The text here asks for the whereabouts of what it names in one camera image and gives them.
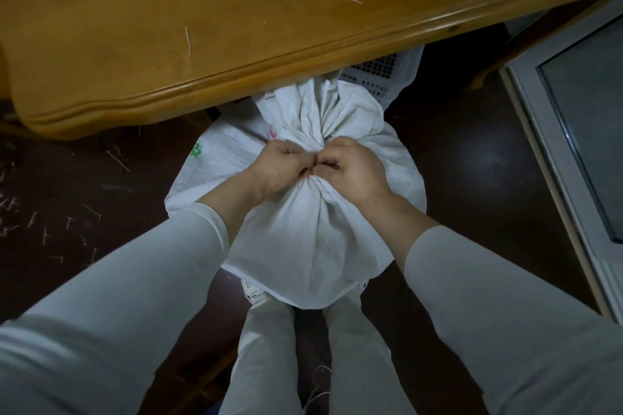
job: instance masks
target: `wooden table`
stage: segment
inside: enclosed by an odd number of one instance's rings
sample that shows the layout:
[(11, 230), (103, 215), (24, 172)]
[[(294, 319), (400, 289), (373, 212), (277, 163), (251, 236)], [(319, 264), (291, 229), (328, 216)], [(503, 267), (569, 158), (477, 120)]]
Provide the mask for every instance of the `wooden table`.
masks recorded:
[(0, 0), (0, 43), (20, 119), (71, 139), (572, 0), (359, 1)]

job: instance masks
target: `shoe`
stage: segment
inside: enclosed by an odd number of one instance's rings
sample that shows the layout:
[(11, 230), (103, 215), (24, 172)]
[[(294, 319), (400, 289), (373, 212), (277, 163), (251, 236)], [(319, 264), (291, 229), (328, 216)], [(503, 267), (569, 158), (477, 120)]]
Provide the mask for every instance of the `shoe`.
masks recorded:
[(244, 291), (245, 297), (251, 302), (251, 305), (260, 303), (266, 298), (266, 292), (261, 290), (259, 287), (244, 279), (241, 279), (240, 282), (242, 283), (242, 290)]
[(359, 282), (357, 284), (357, 287), (345, 293), (344, 297), (346, 297), (349, 301), (353, 302), (355, 305), (357, 305), (357, 307), (361, 309), (361, 295), (363, 291), (366, 290), (367, 286), (368, 286), (368, 281)]

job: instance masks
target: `glass panel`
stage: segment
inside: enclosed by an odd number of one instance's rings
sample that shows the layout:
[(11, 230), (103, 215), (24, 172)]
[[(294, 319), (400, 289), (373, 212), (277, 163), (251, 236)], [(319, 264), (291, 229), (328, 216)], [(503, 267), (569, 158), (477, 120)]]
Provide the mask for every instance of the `glass panel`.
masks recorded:
[(604, 225), (623, 243), (623, 18), (539, 72)]

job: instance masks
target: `left hand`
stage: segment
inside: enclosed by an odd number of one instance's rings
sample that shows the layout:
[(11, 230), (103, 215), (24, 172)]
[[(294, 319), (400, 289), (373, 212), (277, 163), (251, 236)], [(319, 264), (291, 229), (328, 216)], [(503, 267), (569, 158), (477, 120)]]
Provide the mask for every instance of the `left hand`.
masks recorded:
[(299, 178), (309, 176), (315, 160), (316, 154), (304, 151), (295, 143), (272, 140), (245, 170), (245, 175), (255, 182), (266, 198)]

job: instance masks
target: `right hand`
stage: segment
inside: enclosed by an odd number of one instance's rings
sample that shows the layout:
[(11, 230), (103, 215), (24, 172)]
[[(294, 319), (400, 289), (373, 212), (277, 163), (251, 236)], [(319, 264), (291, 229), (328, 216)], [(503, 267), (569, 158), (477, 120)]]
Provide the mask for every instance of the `right hand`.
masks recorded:
[(346, 136), (338, 136), (318, 152), (313, 173), (355, 207), (392, 194), (381, 160), (371, 149)]

